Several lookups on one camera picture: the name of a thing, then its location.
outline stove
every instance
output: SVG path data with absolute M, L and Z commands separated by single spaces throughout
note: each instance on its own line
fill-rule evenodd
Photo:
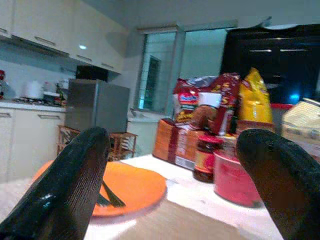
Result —
M 40 105 L 40 106 L 50 106 L 50 107 L 61 107 L 59 104 L 54 104 L 52 102 L 48 102 L 44 99 L 34 99 L 28 97 L 19 97 L 13 100 L 18 104 L 30 104 L 30 105 Z

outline kettle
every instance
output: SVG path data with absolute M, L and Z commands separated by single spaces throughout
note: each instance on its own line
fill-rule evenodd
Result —
M 22 96 L 29 99 L 43 99 L 44 89 L 42 84 L 33 80 L 24 83 Z

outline bottle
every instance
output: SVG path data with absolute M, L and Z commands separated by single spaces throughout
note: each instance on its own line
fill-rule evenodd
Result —
M 221 149 L 224 141 L 212 135 L 202 135 L 198 138 L 195 153 L 193 177 L 201 182 L 214 182 L 214 152 Z

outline brown box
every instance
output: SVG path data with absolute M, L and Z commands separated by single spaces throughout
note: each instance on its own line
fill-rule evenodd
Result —
M 204 134 L 204 131 L 177 127 L 171 119 L 161 119 L 158 122 L 152 155 L 171 164 L 193 170 L 198 137 Z
M 320 102 L 304 98 L 282 118 L 282 136 L 320 163 Z

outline food package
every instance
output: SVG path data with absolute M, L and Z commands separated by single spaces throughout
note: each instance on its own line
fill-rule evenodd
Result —
M 152 155 L 169 163 L 193 170 L 198 136 L 204 131 L 193 131 L 188 126 L 178 127 L 171 119 L 158 123 Z
M 282 136 L 320 163 L 320 102 L 304 98 L 282 117 Z
M 178 79 L 173 90 L 174 120 L 176 125 L 186 125 L 193 117 L 198 106 L 199 94 L 197 87 L 190 85 L 186 80 Z
M 189 80 L 181 78 L 177 80 L 173 90 L 174 120 L 177 126 L 188 125 L 199 105 L 206 105 L 208 114 L 210 114 L 210 107 L 212 107 L 211 115 L 214 115 L 214 108 L 219 106 L 221 99 L 220 95 L 211 92 L 216 86 L 216 78 L 215 76 L 203 76 Z M 193 120 L 194 130 L 203 128 L 202 125 L 204 123 L 199 120 L 199 117 Z
M 239 120 L 273 123 L 269 94 L 257 69 L 252 67 L 249 74 L 242 81 L 239 96 Z
M 223 140 L 222 149 L 220 152 L 225 154 L 228 158 L 237 157 L 237 137 L 238 135 L 226 134 L 225 136 L 218 136 L 219 139 Z
M 275 125 L 273 123 L 245 121 L 245 120 L 237 121 L 237 126 L 236 126 L 237 135 L 240 135 L 244 130 L 247 130 L 247 129 L 264 129 L 273 133 L 276 131 Z
M 189 123 L 193 130 L 208 128 L 208 121 L 214 121 L 217 116 L 217 108 L 221 102 L 221 94 L 214 92 L 199 92 L 198 107 L 193 112 Z
M 215 81 L 211 89 L 213 93 L 221 94 L 221 102 L 214 120 L 208 119 L 209 130 L 223 136 L 228 133 L 238 99 L 240 76 L 237 73 L 224 73 Z
M 204 131 L 195 131 L 188 127 L 181 128 L 177 138 L 175 155 L 178 158 L 176 159 L 179 159 L 180 161 L 189 160 L 195 162 L 198 137 L 204 134 Z
M 152 155 L 174 163 L 179 128 L 169 119 L 158 122 Z

